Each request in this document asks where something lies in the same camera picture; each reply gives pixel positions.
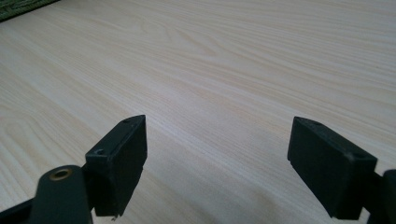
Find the screw hole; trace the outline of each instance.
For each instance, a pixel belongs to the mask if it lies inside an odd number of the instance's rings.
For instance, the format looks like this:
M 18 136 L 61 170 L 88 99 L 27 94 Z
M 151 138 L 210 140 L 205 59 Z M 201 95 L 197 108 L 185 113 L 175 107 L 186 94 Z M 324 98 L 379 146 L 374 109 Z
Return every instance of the screw hole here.
M 55 171 L 54 173 L 52 173 L 49 176 L 49 179 L 52 180 L 52 181 L 59 181 L 59 180 L 66 179 L 71 174 L 72 174 L 72 170 L 71 169 L 61 169 L 61 170 L 58 170 L 58 171 Z
M 103 149 L 97 149 L 96 151 L 95 151 L 95 154 L 96 155 L 103 155 L 103 154 L 105 154 L 105 151 L 103 150 Z

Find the black bracket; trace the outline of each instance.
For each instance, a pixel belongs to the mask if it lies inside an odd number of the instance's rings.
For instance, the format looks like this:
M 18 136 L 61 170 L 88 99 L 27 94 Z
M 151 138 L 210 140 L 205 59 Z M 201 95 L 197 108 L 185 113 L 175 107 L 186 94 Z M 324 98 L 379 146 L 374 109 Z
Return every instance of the black bracket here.
M 67 165 L 41 176 L 33 199 L 0 213 L 0 223 L 92 223 L 122 216 L 148 156 L 146 117 L 125 119 L 86 155 L 80 168 Z
M 396 170 L 381 177 L 377 158 L 323 124 L 294 118 L 288 160 L 331 217 L 396 223 Z

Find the green mat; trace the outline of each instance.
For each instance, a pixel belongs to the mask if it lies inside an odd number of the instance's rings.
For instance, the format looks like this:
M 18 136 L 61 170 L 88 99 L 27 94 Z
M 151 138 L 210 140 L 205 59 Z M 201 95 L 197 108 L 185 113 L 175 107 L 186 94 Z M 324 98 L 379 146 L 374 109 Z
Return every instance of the green mat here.
M 0 0 L 0 22 L 59 0 Z

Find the wooden table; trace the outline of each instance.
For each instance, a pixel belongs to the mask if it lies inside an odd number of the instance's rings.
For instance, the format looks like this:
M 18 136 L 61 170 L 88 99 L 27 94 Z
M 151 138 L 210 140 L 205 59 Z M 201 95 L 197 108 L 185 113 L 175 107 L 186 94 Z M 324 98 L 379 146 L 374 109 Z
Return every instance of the wooden table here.
M 139 114 L 148 160 L 116 223 L 358 223 L 292 169 L 291 123 L 396 167 L 396 2 L 63 0 L 0 23 L 0 210 Z

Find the clamp jaw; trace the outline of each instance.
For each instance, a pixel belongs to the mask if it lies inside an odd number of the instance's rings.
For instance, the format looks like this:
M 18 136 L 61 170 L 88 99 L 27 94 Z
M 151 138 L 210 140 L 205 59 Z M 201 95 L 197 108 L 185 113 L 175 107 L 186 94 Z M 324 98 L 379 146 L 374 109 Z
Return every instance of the clamp jaw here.
M 122 216 L 148 156 L 146 117 L 125 119 L 85 155 L 82 167 L 66 165 L 41 176 L 33 199 L 0 213 L 0 223 L 92 223 Z
M 396 224 L 396 170 L 381 177 L 377 158 L 323 124 L 294 118 L 288 160 L 331 217 Z

